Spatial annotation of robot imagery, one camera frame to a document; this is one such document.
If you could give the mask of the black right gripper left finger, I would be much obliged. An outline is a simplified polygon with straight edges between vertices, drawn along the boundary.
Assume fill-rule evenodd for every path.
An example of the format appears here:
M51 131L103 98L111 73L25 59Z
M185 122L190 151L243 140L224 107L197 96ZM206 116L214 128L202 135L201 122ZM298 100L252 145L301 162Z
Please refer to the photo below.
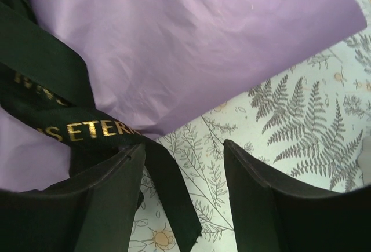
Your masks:
M43 191L1 192L2 251L127 251L143 145Z

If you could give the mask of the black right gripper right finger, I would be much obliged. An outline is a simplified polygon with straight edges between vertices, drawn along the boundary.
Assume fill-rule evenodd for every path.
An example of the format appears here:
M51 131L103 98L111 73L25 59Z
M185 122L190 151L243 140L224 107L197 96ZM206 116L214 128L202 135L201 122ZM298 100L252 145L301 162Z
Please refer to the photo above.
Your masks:
M370 250L370 186L318 188L231 140L224 142L224 168L238 251Z

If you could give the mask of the black ribbon gold lettering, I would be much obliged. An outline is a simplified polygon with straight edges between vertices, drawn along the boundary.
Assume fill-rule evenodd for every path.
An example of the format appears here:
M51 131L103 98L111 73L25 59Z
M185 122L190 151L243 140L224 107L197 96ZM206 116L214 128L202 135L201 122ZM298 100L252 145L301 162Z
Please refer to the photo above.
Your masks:
M1 107L71 148L70 177L143 145L147 170L180 251L201 223L173 156L161 144L96 108L84 60L43 30L29 0L1 0Z

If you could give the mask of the purple paper bouquet wrap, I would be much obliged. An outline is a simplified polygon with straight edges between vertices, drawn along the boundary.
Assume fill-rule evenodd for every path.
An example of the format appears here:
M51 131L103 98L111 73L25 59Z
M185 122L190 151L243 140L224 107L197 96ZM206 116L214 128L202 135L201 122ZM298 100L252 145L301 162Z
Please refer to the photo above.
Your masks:
M85 61L97 108L151 138L366 27L355 0L1 0Z

